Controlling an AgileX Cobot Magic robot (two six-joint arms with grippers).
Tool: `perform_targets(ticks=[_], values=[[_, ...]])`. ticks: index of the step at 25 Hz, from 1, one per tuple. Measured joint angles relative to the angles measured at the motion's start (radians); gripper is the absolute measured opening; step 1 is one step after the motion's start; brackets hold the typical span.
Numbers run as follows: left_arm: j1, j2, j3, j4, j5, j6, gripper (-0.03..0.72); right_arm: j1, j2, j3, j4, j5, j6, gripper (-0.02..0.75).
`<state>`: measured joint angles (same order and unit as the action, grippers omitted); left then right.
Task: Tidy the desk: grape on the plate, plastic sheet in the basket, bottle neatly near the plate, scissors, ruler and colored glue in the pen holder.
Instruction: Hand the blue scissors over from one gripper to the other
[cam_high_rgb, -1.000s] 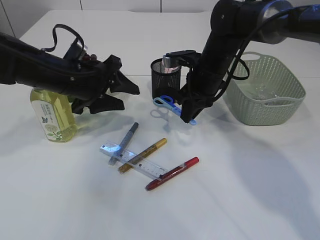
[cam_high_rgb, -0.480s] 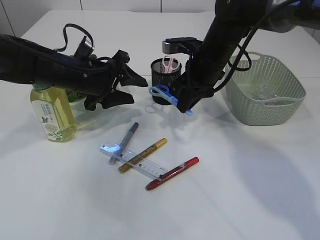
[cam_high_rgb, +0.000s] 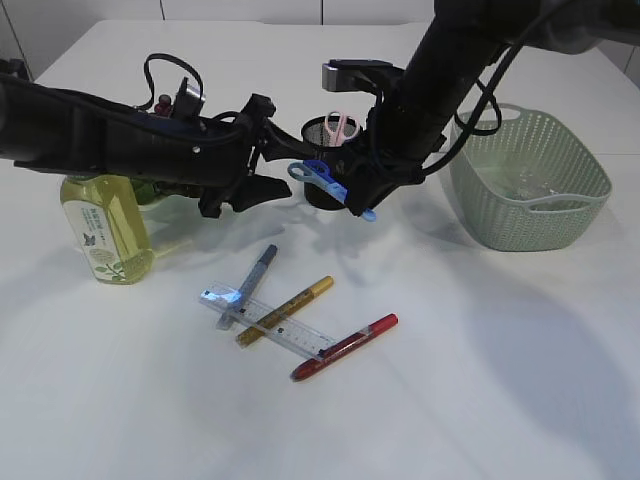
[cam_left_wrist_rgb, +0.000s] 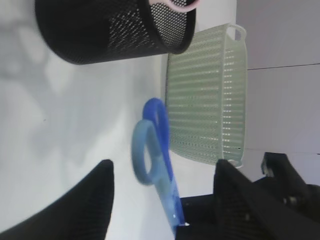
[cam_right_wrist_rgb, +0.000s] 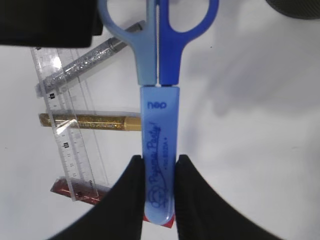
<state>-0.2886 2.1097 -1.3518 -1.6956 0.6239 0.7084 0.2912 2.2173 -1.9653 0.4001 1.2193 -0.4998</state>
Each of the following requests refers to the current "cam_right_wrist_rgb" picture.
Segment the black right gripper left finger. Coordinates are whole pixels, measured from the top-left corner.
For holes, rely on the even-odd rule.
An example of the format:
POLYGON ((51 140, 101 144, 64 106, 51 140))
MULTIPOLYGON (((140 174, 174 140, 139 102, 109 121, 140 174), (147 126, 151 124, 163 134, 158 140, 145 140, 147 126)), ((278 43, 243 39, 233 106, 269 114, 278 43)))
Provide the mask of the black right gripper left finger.
POLYGON ((139 240, 145 205, 145 164, 134 155, 105 197, 52 240, 139 240))

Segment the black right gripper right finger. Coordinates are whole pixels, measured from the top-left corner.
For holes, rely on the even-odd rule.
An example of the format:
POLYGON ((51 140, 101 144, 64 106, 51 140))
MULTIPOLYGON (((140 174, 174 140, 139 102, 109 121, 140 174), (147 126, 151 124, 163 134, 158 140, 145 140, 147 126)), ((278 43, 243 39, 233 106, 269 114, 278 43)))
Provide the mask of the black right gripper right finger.
POLYGON ((185 154, 175 165, 174 198, 180 240, 275 239, 217 194, 185 154))

